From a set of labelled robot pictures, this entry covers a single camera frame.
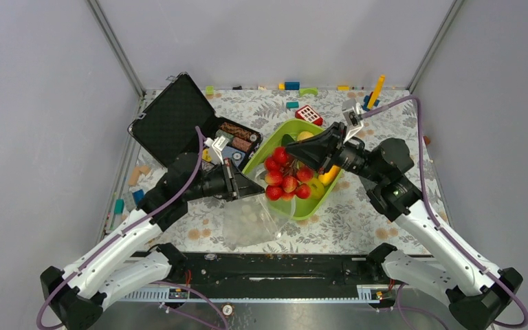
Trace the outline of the clear zip top bag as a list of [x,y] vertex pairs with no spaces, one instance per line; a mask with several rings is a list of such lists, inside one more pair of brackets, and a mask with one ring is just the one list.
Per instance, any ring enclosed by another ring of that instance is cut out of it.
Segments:
[[270,201],[265,194],[237,199],[223,207],[223,242],[227,248],[239,248],[274,241],[292,220],[296,201]]

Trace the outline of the red lychee bunch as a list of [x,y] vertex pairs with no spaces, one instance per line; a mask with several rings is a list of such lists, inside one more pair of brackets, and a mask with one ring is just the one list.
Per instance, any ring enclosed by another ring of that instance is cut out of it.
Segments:
[[312,187],[309,185],[315,177],[306,165],[294,159],[284,146],[277,146],[264,161],[266,170],[265,196],[270,201],[291,201],[294,197],[309,199]]

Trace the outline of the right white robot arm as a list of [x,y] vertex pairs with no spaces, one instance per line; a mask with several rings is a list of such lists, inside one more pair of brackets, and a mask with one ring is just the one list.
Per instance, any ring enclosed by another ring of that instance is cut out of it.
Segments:
[[363,141],[347,137],[344,124],[334,123],[285,149],[319,173],[337,166],[360,177],[372,207],[438,261],[433,267],[384,243],[367,256],[366,272],[373,282],[391,278],[421,290],[466,329],[488,328],[515,301],[521,274],[489,261],[433,212],[424,190],[406,176],[414,163],[404,140],[391,137],[366,150]]

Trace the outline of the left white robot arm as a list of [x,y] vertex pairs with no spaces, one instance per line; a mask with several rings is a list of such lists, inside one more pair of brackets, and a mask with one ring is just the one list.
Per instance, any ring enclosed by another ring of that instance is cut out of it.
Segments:
[[164,243],[130,266],[124,262],[146,242],[160,235],[188,212],[188,202],[204,197],[235,201],[264,193],[230,160],[208,171],[201,158],[182,153],[129,216],[77,261],[40,276],[45,306],[66,329],[88,329],[115,301],[155,281],[180,281],[187,258]]

